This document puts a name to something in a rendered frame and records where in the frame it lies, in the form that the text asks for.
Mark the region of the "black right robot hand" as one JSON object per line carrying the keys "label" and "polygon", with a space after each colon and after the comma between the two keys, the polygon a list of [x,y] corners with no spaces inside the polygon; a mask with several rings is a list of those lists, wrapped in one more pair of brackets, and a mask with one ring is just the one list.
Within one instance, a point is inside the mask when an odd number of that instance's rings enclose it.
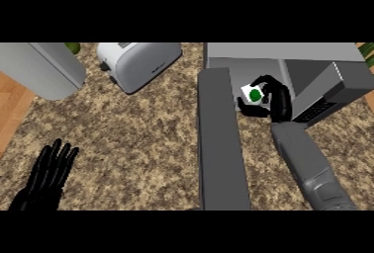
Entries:
{"label": "black right robot hand", "polygon": [[257,105],[246,105],[243,98],[237,98],[240,112],[246,117],[272,118],[274,123],[288,122],[293,119],[293,103],[288,87],[278,79],[266,74],[256,78],[251,87],[265,84],[263,86],[263,103],[271,104],[271,109]]}

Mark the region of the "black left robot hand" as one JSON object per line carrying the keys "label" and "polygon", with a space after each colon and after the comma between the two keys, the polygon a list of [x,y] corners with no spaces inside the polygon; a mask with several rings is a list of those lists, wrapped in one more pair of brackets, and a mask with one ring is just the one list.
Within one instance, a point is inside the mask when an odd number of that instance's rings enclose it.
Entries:
{"label": "black left robot hand", "polygon": [[58,138],[46,145],[33,166],[28,182],[18,192],[9,211],[55,211],[79,148]]}

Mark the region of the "white milk carton green spot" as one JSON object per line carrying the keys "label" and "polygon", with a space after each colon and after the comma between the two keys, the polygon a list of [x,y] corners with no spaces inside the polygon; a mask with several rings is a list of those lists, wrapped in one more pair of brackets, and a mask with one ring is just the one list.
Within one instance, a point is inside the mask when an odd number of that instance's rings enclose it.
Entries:
{"label": "white milk carton green spot", "polygon": [[262,104],[265,94],[259,85],[247,84],[241,87],[241,98],[246,105],[259,106]]}

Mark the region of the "grey microwave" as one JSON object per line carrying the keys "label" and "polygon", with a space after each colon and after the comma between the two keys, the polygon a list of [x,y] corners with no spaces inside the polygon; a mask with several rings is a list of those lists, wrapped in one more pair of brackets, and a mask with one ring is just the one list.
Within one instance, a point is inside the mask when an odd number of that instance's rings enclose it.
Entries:
{"label": "grey microwave", "polygon": [[274,76],[290,89],[293,121],[306,126],[374,91],[374,74],[352,42],[209,42],[203,62],[229,70],[234,97],[259,76]]}

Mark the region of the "dark grey microwave door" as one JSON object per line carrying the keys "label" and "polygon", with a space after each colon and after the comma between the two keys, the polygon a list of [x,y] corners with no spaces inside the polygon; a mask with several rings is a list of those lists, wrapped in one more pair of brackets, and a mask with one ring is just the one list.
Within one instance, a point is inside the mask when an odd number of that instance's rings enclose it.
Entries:
{"label": "dark grey microwave door", "polygon": [[197,140],[200,207],[249,211],[250,195],[228,68],[197,76]]}

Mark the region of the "green striped plant leaves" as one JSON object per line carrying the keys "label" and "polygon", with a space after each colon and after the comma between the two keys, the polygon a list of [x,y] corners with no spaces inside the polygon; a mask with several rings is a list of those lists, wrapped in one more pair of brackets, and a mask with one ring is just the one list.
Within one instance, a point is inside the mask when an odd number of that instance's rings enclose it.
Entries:
{"label": "green striped plant leaves", "polygon": [[359,48],[361,54],[365,58],[365,62],[368,66],[374,65],[374,54],[370,53],[374,51],[374,42],[367,42]]}

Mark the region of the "white toaster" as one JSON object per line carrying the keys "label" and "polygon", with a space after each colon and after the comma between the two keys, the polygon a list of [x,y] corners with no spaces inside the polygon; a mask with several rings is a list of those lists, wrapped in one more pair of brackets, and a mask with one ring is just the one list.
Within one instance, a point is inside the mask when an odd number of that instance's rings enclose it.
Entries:
{"label": "white toaster", "polygon": [[183,55],[179,42],[101,42],[99,68],[127,94],[136,93]]}

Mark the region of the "pale grey rounded appliance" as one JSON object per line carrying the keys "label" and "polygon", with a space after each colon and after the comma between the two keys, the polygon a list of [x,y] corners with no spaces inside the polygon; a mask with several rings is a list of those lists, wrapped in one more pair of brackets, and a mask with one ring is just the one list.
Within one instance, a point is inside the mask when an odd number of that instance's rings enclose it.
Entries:
{"label": "pale grey rounded appliance", "polygon": [[86,69],[62,42],[0,42],[0,71],[46,100],[81,87]]}

